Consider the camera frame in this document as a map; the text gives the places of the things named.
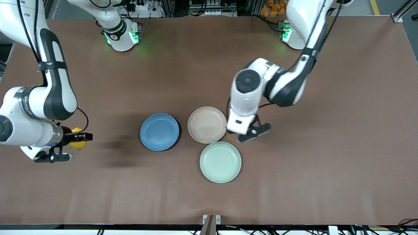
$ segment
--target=blue plate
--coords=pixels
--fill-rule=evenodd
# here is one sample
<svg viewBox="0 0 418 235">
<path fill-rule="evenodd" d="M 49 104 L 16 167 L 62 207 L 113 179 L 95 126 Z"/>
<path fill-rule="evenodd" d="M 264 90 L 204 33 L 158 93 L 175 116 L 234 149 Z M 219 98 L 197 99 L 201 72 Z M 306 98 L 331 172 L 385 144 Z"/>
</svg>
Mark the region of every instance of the blue plate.
<svg viewBox="0 0 418 235">
<path fill-rule="evenodd" d="M 157 113 L 145 120 L 139 135 L 148 149 L 164 151 L 177 142 L 179 134 L 180 127 L 172 116 Z"/>
</svg>

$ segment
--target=light green plate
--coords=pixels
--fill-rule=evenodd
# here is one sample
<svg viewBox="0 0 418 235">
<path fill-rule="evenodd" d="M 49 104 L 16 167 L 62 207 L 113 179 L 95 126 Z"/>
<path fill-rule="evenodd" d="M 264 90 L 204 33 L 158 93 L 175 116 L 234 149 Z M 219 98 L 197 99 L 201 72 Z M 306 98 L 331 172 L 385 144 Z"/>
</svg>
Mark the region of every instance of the light green plate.
<svg viewBox="0 0 418 235">
<path fill-rule="evenodd" d="M 226 183 L 237 177 L 241 169 L 241 155 L 230 143 L 209 144 L 200 155 L 200 169 L 210 181 Z"/>
</svg>

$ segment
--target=beige plate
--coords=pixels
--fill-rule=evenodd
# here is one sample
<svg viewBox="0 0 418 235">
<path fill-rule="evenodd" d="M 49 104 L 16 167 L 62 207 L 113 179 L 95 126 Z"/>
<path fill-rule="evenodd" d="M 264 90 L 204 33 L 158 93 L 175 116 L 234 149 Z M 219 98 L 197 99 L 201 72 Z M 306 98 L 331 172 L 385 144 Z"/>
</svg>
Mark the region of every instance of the beige plate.
<svg viewBox="0 0 418 235">
<path fill-rule="evenodd" d="M 201 107 L 189 117 L 187 128 L 193 139 L 200 143 L 213 143 L 220 140 L 226 132 L 227 120 L 224 114 L 214 107 Z"/>
</svg>

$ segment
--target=green led light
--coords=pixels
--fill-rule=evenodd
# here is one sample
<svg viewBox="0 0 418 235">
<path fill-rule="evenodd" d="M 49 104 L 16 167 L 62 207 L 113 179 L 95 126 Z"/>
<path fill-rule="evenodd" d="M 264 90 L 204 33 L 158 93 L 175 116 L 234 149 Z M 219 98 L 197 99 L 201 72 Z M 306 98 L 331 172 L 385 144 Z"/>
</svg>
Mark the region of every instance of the green led light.
<svg viewBox="0 0 418 235">
<path fill-rule="evenodd" d="M 137 44 L 138 43 L 138 34 L 137 33 L 131 33 L 131 32 L 129 32 L 129 36 L 131 37 L 131 39 L 132 39 L 132 42 L 134 43 L 134 44 Z"/>
<path fill-rule="evenodd" d="M 289 40 L 290 35 L 292 34 L 292 29 L 289 28 L 286 33 L 283 34 L 283 41 L 287 42 Z"/>
<path fill-rule="evenodd" d="M 109 41 L 109 38 L 107 37 L 106 33 L 105 33 L 104 35 L 105 35 L 105 37 L 106 37 L 106 39 L 107 39 L 107 44 L 109 44 L 109 45 L 110 45 L 110 41 Z"/>
</svg>

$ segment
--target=white robotic arm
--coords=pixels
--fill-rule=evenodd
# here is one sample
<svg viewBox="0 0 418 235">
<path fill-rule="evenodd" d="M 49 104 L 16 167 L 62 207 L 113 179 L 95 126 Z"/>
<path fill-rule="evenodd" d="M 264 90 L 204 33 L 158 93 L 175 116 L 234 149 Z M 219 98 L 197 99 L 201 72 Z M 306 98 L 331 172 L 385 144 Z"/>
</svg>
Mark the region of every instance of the white robotic arm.
<svg viewBox="0 0 418 235">
<path fill-rule="evenodd" d="M 57 36 L 45 21 L 42 1 L 0 0 L 0 31 L 33 49 L 43 76 L 43 85 L 14 87 L 0 108 L 0 144 L 21 146 L 35 162 L 71 160 L 62 146 L 90 140 L 87 133 L 71 134 L 51 120 L 66 120 L 76 111 L 77 99 Z"/>
<path fill-rule="evenodd" d="M 240 134 L 238 142 L 250 141 L 270 130 L 257 117 L 261 98 L 287 107 L 296 104 L 303 94 L 306 78 L 311 72 L 325 41 L 326 13 L 333 0 L 289 0 L 286 9 L 290 26 L 305 42 L 305 48 L 293 72 L 265 59 L 250 62 L 232 82 L 227 129 Z"/>
<path fill-rule="evenodd" d="M 68 0 L 69 3 L 87 11 L 104 30 L 107 43 L 116 51 L 128 51 L 140 42 L 142 24 L 122 19 L 113 6 L 122 0 Z"/>
</svg>

